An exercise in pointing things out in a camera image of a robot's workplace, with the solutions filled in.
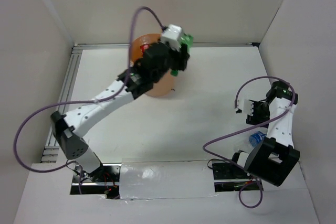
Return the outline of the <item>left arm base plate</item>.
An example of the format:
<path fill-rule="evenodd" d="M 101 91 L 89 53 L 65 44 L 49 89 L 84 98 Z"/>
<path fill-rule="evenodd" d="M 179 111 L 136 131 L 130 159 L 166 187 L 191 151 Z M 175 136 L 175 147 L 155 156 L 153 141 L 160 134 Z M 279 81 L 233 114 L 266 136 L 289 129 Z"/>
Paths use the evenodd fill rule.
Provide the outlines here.
<path fill-rule="evenodd" d="M 120 199 L 121 163 L 105 163 L 102 172 L 96 176 L 80 173 L 79 165 L 72 170 L 71 195 L 103 195 L 106 199 Z"/>

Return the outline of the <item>green plastic bottle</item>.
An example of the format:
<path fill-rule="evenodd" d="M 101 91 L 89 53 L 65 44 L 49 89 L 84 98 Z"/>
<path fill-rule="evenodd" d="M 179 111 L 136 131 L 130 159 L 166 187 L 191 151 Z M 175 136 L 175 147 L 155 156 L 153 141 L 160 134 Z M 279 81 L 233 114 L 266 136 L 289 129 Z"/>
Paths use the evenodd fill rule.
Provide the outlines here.
<path fill-rule="evenodd" d="M 187 62 L 190 58 L 190 47 L 193 45 L 193 36 L 190 34 L 184 34 L 181 37 L 180 48 L 178 51 L 171 50 L 171 72 L 174 77 L 178 75 L 180 71 L 184 71 L 187 67 Z"/>

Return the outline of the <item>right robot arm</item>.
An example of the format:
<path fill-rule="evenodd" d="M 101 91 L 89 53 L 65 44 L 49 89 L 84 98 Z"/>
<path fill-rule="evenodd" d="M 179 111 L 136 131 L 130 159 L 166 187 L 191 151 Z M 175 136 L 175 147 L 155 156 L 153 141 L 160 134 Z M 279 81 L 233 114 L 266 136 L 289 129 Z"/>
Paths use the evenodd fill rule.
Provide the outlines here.
<path fill-rule="evenodd" d="M 258 131 L 236 144 L 234 151 L 245 152 L 248 157 L 245 162 L 230 163 L 233 177 L 240 178 L 247 172 L 277 187 L 284 182 L 300 157 L 292 141 L 292 118 L 297 103 L 298 95 L 283 81 L 274 82 L 264 100 L 237 101 L 236 112 L 247 114 L 246 123 L 265 122 L 267 133 Z"/>

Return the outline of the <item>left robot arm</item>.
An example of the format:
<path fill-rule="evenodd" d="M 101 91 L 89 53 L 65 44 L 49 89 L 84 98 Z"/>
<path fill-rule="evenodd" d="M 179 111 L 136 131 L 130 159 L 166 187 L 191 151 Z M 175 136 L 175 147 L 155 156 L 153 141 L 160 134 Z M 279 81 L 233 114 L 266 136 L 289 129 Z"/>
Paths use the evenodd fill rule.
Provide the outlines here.
<path fill-rule="evenodd" d="M 168 43 L 152 43 L 130 69 L 118 75 L 88 104 L 83 103 L 66 114 L 54 112 L 50 116 L 52 134 L 66 158 L 76 161 L 91 181 L 99 181 L 103 177 L 103 164 L 83 137 L 113 111 L 152 90 L 170 70 L 184 71 L 189 58 L 187 44 L 176 50 Z"/>

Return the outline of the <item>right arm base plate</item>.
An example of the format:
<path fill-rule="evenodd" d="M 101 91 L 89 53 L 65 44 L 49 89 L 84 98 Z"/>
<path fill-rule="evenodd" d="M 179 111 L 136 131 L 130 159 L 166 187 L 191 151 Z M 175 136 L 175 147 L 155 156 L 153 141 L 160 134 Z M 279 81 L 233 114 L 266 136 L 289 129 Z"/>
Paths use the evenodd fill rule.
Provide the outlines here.
<path fill-rule="evenodd" d="M 250 183 L 252 185 L 247 186 L 245 190 L 259 190 L 257 183 L 250 175 L 231 163 L 211 160 L 208 167 L 213 172 L 214 189 L 217 193 L 239 191 L 244 185 Z"/>

